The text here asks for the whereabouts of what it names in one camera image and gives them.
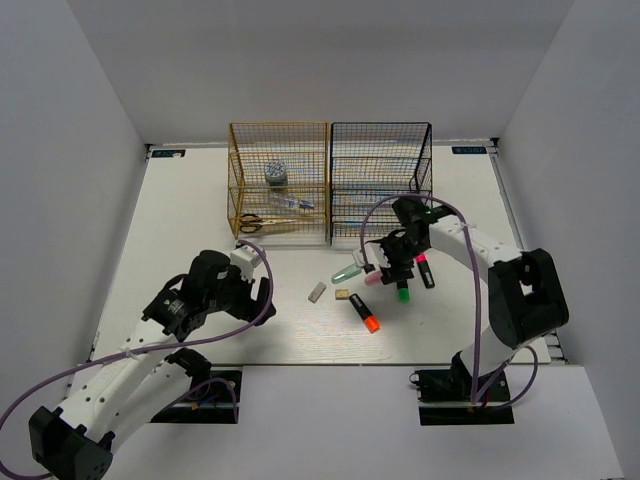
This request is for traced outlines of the black handled scissors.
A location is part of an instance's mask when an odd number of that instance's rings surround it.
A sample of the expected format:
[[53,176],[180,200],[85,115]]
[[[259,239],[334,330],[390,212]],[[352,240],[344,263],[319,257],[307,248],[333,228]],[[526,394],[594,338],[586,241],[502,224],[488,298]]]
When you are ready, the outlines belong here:
[[253,234],[266,227],[280,226],[295,222],[295,219],[265,219],[256,214],[243,214],[240,217],[239,230],[244,234]]

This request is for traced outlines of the round blue white tape tin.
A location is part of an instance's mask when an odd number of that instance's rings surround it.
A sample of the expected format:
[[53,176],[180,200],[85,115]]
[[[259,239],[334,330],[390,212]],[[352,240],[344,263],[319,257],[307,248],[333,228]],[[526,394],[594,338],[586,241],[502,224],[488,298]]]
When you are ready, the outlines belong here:
[[270,187],[279,188],[288,185],[287,166],[283,161],[270,161],[266,163],[263,172],[265,181]]

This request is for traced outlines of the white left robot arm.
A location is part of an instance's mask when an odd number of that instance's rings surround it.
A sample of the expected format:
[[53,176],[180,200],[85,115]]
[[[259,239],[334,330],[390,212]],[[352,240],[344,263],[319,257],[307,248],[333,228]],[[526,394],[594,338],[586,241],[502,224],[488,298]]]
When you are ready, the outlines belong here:
[[116,449],[163,408],[205,396],[212,364],[191,334],[224,312],[247,327],[276,313],[273,276],[253,277],[264,251],[242,241],[229,254],[201,251],[188,272],[168,280],[117,353],[54,409],[28,422],[34,460],[56,479],[101,479]]

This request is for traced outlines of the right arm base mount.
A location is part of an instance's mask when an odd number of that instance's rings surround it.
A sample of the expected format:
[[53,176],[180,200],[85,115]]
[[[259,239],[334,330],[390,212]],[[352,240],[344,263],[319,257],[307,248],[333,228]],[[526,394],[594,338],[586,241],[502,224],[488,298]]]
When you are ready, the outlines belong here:
[[455,379],[447,369],[415,370],[409,376],[415,388],[421,426],[489,426],[513,425],[511,407],[499,406],[511,400],[506,374],[471,403],[471,382]]

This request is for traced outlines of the pink correction tape dispenser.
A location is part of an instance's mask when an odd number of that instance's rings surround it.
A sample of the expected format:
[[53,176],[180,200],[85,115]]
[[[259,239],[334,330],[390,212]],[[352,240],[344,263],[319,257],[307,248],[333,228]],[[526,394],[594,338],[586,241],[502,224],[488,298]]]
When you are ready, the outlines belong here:
[[364,284],[366,286],[380,284],[382,282],[382,277],[383,273],[380,271],[371,272],[364,278]]

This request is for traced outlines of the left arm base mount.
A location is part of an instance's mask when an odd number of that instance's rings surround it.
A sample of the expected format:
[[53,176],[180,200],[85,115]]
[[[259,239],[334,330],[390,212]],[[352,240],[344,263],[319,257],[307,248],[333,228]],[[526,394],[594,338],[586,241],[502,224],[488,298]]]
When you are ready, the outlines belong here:
[[231,394],[226,384],[212,382],[180,402],[162,410],[152,419],[153,424],[229,425],[236,424],[240,413],[241,369],[212,370],[211,376],[224,379],[233,388]]

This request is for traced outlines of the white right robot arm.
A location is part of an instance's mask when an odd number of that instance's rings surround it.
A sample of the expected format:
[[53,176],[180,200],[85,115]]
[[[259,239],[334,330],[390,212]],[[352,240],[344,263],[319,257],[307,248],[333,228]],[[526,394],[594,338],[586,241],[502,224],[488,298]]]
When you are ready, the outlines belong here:
[[569,309],[552,256],[506,245],[471,226],[454,206],[435,208],[425,196],[391,197],[399,228],[361,240],[366,271],[383,284],[412,277],[415,259],[437,250],[467,267],[473,278],[474,339],[451,361],[445,388],[477,404],[514,356],[564,326]]

